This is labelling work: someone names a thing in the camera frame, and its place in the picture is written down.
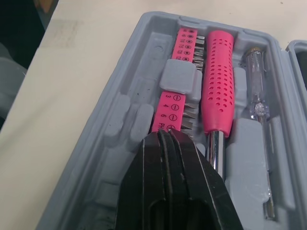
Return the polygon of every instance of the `metal screwdriver bit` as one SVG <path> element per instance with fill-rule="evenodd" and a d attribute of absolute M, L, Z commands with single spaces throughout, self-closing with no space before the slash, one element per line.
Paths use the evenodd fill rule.
<path fill-rule="evenodd" d="M 198 35 L 198 36 L 196 36 L 196 38 L 197 38 L 197 39 L 200 39 L 200 40 L 205 40 L 205 36 L 200 36 L 200 35 Z"/>
<path fill-rule="evenodd" d="M 205 44 L 204 40 L 196 39 L 196 44 L 203 46 Z"/>
<path fill-rule="evenodd" d="M 195 49 L 205 50 L 205 48 L 204 48 L 204 47 L 201 47 L 201 46 L 195 46 Z"/>
<path fill-rule="evenodd" d="M 193 57 L 193 61 L 201 61 L 203 63 L 204 59 L 201 57 Z"/>
<path fill-rule="evenodd" d="M 193 123 L 189 121 L 182 120 L 181 129 L 192 129 Z"/>
<path fill-rule="evenodd" d="M 185 108 L 189 108 L 189 109 L 198 109 L 198 104 L 193 104 L 193 103 L 185 103 L 184 104 Z"/>
<path fill-rule="evenodd" d="M 188 112 L 188 111 L 184 111 L 183 112 L 183 117 L 196 119 L 197 118 L 197 114 L 192 113 L 192 112 Z"/>

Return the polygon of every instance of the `screwdriver handle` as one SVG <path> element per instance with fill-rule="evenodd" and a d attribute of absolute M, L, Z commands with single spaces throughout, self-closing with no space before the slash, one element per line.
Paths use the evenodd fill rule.
<path fill-rule="evenodd" d="M 232 51 L 234 37 L 212 31 L 207 37 L 207 61 L 203 80 L 201 113 L 205 134 L 222 131 L 229 137 L 235 111 Z"/>

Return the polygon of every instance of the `tool case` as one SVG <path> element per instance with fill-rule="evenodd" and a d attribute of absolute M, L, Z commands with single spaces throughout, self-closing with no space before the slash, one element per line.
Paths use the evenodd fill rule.
<path fill-rule="evenodd" d="M 307 229 L 307 90 L 296 58 L 297 52 L 307 51 L 307 42 L 293 41 L 282 50 L 276 39 L 263 32 L 148 12 L 140 18 L 89 117 L 37 230 L 114 228 L 120 183 L 140 142 L 149 133 L 164 89 L 161 77 L 167 75 L 171 79 L 180 74 L 178 66 L 168 62 L 181 27 L 196 29 L 205 37 L 213 30 L 222 30 L 235 39 L 235 116 L 226 141 L 225 185 L 244 229 Z M 250 119 L 248 110 L 243 56 L 252 46 L 265 53 L 270 107 L 266 136 L 270 138 L 274 220 L 263 215 L 263 203 L 269 194 L 262 127 Z M 181 68 L 186 78 L 180 78 L 185 84 L 178 84 L 184 88 L 178 90 L 187 92 L 188 103 L 199 103 L 199 74 L 189 66 Z M 193 123 L 189 135 L 205 154 L 207 140 L 202 120 L 198 117 L 189 121 Z"/>

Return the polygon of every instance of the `screwdriver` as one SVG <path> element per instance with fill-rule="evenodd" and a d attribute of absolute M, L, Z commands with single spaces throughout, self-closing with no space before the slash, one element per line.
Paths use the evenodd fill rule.
<path fill-rule="evenodd" d="M 266 121 L 270 117 L 270 110 L 265 100 L 265 76 L 264 65 L 262 59 L 262 51 L 258 47 L 251 48 L 246 53 L 246 64 L 248 76 L 250 79 L 251 99 L 250 99 L 250 116 L 252 119 L 258 120 L 262 125 L 263 141 L 264 141 L 264 154 L 267 169 L 268 192 L 269 199 L 263 204 L 265 218 L 275 218 L 274 203 L 270 184 L 270 169 L 269 169 L 269 156 L 267 152 L 266 143 Z"/>
<path fill-rule="evenodd" d="M 225 138 L 229 137 L 235 111 L 232 51 L 234 37 L 212 31 L 207 37 L 201 114 L 208 136 L 209 163 L 224 181 Z"/>

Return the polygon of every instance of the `phillips bit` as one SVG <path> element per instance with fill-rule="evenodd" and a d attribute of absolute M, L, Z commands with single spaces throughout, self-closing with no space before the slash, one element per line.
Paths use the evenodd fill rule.
<path fill-rule="evenodd" d="M 192 128 L 193 128 L 193 123 L 192 122 L 182 120 L 181 129 L 192 129 Z"/>

